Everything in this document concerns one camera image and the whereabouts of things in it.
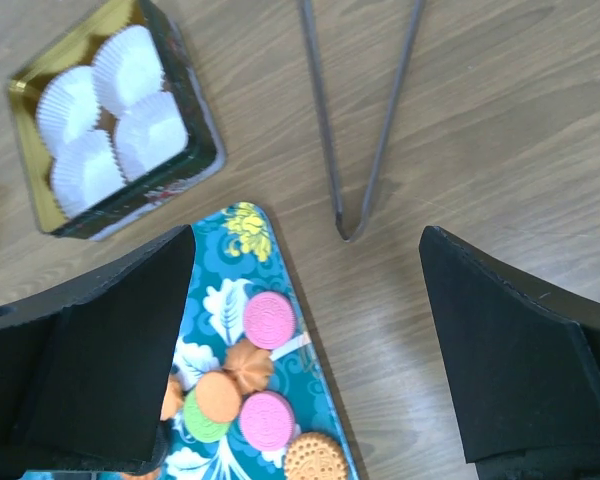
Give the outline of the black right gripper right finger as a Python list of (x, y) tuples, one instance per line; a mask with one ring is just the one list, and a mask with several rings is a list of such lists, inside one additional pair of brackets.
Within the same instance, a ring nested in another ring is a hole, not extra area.
[(419, 255), (465, 460), (600, 479), (600, 303), (428, 226)]

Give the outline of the metal tongs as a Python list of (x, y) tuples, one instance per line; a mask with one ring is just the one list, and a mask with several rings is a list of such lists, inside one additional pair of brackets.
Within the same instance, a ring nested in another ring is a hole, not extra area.
[(422, 1), (297, 4), (333, 223), (346, 243), (367, 229)]

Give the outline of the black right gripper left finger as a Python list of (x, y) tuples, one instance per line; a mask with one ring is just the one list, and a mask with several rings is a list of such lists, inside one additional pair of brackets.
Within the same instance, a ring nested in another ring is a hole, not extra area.
[(0, 306), (0, 475), (158, 466), (195, 251), (192, 228), (179, 226)]

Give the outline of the orange fish shaped cookie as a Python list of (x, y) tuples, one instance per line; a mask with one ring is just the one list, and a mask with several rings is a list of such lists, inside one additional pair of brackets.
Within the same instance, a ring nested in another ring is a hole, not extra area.
[(160, 420), (173, 419), (184, 404), (182, 386), (175, 375), (170, 375), (161, 407)]

